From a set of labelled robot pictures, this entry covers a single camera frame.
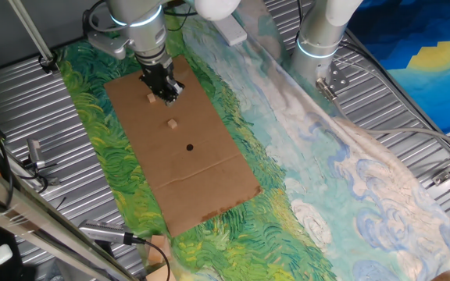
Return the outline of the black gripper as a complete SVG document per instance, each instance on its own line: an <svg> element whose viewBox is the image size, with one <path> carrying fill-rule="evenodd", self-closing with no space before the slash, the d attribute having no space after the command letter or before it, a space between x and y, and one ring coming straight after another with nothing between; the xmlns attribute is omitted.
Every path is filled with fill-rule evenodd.
<svg viewBox="0 0 450 281"><path fill-rule="evenodd" d="M161 63L155 65L141 65L143 81L149 89L155 92L155 96L160 98L165 105L172 105L184 90L184 85L173 78L173 63L164 66Z"/></svg>

